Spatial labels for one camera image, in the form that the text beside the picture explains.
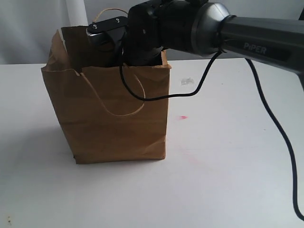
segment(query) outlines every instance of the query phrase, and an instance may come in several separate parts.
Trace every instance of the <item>white tabletop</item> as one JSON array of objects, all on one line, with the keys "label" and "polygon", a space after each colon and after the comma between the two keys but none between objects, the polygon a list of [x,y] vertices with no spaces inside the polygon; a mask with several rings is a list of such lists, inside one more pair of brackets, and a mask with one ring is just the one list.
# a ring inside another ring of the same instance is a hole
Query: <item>white tabletop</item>
[{"label": "white tabletop", "polygon": [[[171,93],[207,60],[172,61]],[[304,212],[304,93],[296,75],[256,63],[294,146]],[[42,65],[0,66],[1,228],[300,228],[285,143],[243,59],[220,59],[195,97],[170,100],[167,158],[76,165]]]}]

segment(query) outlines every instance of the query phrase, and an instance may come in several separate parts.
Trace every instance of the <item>paper bag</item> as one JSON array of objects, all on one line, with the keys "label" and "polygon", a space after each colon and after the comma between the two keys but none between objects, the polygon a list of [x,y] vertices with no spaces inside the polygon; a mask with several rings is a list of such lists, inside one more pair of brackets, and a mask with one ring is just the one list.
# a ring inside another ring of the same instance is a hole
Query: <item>paper bag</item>
[{"label": "paper bag", "polygon": [[[85,27],[62,28],[62,34],[66,48],[57,32],[41,71],[76,163],[164,159],[168,100],[143,103],[132,97],[119,68],[105,67],[111,45],[92,47]],[[168,94],[171,67],[165,53],[161,62],[123,68],[136,94]]]}]

